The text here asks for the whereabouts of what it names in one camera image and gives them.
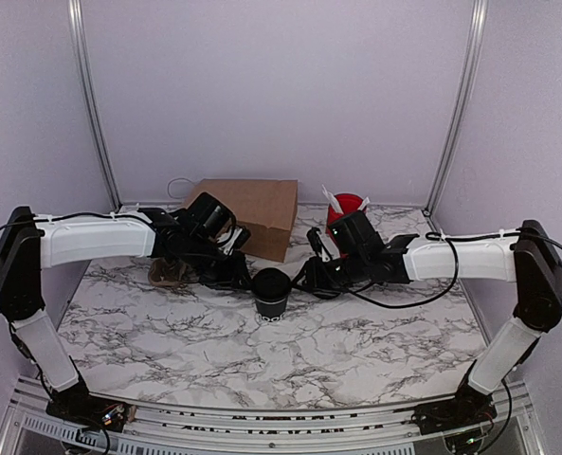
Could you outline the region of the black paper coffee cup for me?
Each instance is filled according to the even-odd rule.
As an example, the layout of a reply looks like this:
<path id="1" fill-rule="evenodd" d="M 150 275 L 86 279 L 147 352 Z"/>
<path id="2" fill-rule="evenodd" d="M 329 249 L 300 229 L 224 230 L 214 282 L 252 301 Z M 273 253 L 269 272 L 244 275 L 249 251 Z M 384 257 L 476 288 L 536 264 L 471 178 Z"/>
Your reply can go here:
<path id="1" fill-rule="evenodd" d="M 288 298 L 276 301 L 255 300 L 258 321 L 269 323 L 282 320 L 287 307 Z"/>

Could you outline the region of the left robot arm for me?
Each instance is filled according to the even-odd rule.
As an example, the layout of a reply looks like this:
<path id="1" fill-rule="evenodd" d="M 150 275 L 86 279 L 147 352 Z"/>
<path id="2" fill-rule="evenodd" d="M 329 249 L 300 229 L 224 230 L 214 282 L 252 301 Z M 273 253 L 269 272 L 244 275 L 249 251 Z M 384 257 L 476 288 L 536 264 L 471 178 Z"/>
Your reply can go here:
<path id="1" fill-rule="evenodd" d="M 162 258 L 187 265 L 209 288 L 247 290 L 251 278 L 241 248 L 249 237 L 231 210 L 207 192 L 173 212 L 145 208 L 55 217 L 16 208 L 0 227 L 0 315 L 45 381 L 47 413 L 119 432 L 133 409 L 88 389 L 45 310 L 43 269 L 109 257 Z"/>

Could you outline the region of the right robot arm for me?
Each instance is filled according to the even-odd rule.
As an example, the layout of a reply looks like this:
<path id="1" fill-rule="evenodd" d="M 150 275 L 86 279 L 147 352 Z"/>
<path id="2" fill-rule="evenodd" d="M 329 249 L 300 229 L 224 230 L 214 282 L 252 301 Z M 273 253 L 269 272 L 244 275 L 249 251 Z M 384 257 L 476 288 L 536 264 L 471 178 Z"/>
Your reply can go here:
<path id="1" fill-rule="evenodd" d="M 384 242 L 367 216 L 356 211 L 329 226 L 340 255 L 332 257 L 317 228 L 307 233 L 314 252 L 296 288 L 321 299 L 355 296 L 365 283 L 409 284 L 434 279 L 498 280 L 517 286 L 517 304 L 476 358 L 450 399 L 417 406 L 413 422 L 421 434 L 476 425 L 497 413 L 492 395 L 502 380 L 531 354 L 541 336 L 562 319 L 562 246 L 536 220 L 516 229 L 471 237 L 429 232 L 399 235 Z"/>

